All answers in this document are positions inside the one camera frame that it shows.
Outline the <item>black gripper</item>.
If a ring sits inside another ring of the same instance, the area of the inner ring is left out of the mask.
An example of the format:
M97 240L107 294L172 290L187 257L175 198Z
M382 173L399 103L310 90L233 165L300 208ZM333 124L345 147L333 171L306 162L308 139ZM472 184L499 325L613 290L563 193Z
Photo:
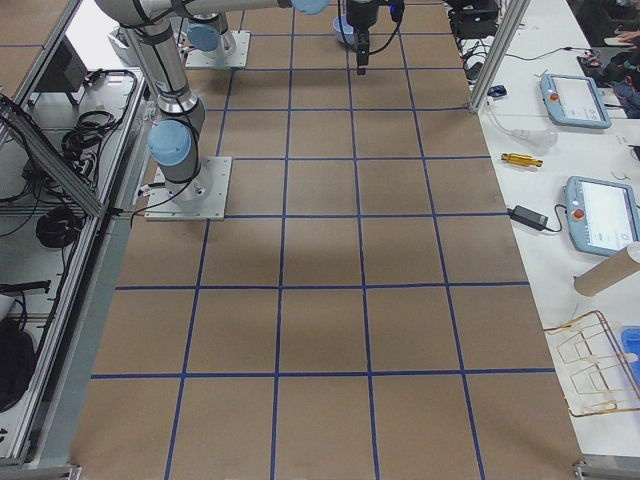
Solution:
M379 2L376 0L347 0L346 20L355 30L356 74L363 76L369 64L370 35L368 29L378 19Z

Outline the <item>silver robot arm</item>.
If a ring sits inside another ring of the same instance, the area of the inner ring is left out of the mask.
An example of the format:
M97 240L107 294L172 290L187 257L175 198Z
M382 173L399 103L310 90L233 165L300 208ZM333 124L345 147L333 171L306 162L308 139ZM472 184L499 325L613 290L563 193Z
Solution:
M162 120L147 144L164 175L171 201L190 201L206 192L199 158L204 105L191 89L176 46L171 19L180 17L196 29L189 42L199 50L223 46L223 34L212 22L228 12L292 8L316 15L327 1L99 1L99 8L125 29L146 79L155 87Z

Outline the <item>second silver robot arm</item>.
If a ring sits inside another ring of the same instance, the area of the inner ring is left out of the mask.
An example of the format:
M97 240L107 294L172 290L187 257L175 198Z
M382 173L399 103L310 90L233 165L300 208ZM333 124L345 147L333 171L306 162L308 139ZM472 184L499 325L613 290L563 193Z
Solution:
M186 42L209 57L230 56L237 49L225 13L195 15L184 19L179 32Z

